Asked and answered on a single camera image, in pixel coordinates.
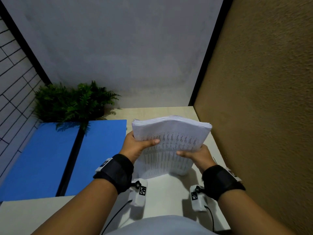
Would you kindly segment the person's right hand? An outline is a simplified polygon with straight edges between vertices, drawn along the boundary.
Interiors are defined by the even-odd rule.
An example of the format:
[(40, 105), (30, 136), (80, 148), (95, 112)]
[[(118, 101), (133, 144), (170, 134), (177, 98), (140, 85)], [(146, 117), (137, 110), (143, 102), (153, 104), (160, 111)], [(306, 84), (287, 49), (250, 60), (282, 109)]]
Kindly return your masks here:
[(191, 159), (195, 166), (199, 169), (200, 173), (203, 174), (208, 168), (217, 165), (213, 157), (210, 154), (208, 147), (205, 144), (201, 145), (198, 151), (198, 155), (195, 159)]

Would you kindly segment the person's left hand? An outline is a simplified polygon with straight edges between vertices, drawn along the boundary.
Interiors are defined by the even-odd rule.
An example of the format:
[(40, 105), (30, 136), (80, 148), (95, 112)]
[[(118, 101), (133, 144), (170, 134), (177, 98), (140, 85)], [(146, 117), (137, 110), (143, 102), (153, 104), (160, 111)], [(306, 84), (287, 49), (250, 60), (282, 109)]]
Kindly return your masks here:
[(124, 143), (119, 154), (125, 156), (131, 161), (132, 164), (134, 164), (143, 152), (143, 149), (139, 149), (138, 143), (139, 141), (137, 141), (134, 137), (134, 132), (129, 132), (124, 139)]

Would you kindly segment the stack of printed white papers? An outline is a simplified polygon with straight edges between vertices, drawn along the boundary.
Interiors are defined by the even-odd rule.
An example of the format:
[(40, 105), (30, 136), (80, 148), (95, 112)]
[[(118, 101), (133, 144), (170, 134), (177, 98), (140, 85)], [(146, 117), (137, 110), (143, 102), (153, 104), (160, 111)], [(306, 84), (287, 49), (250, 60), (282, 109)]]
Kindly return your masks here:
[(186, 175), (193, 162), (180, 157), (177, 151), (198, 151), (212, 129), (207, 122), (199, 122), (171, 115), (132, 122), (137, 141), (159, 139), (156, 146), (146, 148), (134, 164), (136, 178), (150, 179), (164, 174)]

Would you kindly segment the person's right forearm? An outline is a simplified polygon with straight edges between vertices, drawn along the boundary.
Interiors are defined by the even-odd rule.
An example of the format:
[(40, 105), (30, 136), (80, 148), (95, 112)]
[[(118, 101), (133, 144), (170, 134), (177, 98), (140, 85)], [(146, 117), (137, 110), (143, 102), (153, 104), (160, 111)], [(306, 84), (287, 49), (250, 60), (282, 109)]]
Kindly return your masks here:
[(271, 217), (244, 190), (226, 191), (217, 203), (235, 235), (296, 235)]

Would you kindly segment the person's left forearm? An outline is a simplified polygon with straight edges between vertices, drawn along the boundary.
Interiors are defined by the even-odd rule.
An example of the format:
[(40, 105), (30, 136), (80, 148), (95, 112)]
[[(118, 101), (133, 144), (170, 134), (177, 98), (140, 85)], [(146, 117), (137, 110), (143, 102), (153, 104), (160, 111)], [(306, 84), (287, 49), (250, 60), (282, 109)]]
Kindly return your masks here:
[(112, 183), (94, 179), (31, 235), (100, 235), (117, 197)]

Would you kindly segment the blue mat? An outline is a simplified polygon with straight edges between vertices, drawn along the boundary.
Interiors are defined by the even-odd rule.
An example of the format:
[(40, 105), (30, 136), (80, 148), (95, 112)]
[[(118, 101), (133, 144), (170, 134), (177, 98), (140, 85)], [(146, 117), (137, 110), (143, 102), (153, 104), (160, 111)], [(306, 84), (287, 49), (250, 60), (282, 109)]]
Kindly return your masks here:
[(0, 201), (55, 197), (78, 131), (40, 124), (1, 184)]
[(95, 170), (120, 152), (126, 131), (126, 119), (89, 121), (65, 196), (75, 196), (92, 182)]

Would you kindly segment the person's grey shirt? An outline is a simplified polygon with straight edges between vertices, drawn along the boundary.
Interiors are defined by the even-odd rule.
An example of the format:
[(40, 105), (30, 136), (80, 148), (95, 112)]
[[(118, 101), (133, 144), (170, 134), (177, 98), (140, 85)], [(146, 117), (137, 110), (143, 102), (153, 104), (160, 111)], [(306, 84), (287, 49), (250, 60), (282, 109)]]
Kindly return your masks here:
[(217, 235), (182, 216), (158, 216), (135, 221), (105, 235)]

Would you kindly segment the green fern plant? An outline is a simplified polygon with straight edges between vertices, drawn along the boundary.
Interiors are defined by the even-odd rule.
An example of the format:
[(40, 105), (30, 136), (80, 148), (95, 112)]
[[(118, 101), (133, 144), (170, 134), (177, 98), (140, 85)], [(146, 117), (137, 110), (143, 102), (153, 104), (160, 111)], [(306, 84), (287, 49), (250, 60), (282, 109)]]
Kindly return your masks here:
[(105, 106), (114, 106), (119, 98), (119, 94), (99, 87), (95, 81), (77, 87), (49, 84), (36, 91), (33, 113), (42, 123), (55, 123), (57, 131), (78, 126), (87, 134), (89, 122), (101, 118)]

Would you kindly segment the black corner post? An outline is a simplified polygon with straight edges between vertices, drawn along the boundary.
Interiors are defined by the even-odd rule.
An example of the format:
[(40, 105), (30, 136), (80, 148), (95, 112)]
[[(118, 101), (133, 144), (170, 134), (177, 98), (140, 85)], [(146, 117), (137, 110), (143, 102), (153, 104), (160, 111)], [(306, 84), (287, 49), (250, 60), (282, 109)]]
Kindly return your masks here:
[(41, 78), (41, 80), (45, 83), (45, 85), (52, 84), (49, 77), (45, 73), (45, 70), (37, 60), (36, 56), (34, 55), (33, 51), (29, 47), (28, 43), (26, 42), (25, 38), (23, 37), (22, 33), (18, 29), (17, 25), (15, 24), (14, 20), (10, 16), (9, 12), (7, 11), (5, 5), (0, 0), (0, 16), (4, 20), (4, 23), (7, 25), (8, 29), (13, 34), (15, 40), (21, 47), (21, 49), (26, 54), (26, 57), (28, 57), (29, 61), (33, 65), (34, 69), (36, 70), (37, 74)]
[(196, 83), (194, 85), (194, 89), (193, 89), (193, 92), (191, 94), (188, 106), (194, 106), (194, 103), (195, 103), (195, 100), (197, 98), (198, 92), (200, 90), (201, 84), (202, 84), (203, 79), (205, 77), (207, 67), (208, 67), (210, 60), (212, 58), (213, 51), (216, 47), (218, 38), (220, 36), (221, 30), (223, 28), (223, 25), (224, 25), (224, 22), (225, 22), (225, 19), (226, 19), (228, 13), (229, 13), (229, 10), (232, 6), (232, 3), (233, 3), (233, 0), (223, 0), (223, 2), (222, 2), (221, 9), (220, 9), (220, 12), (218, 14), (217, 21), (215, 23), (213, 33), (211, 35), (210, 42), (209, 42), (209, 45), (207, 47), (207, 50), (206, 50), (206, 53), (205, 53), (205, 56), (204, 56), (197, 80), (196, 80)]

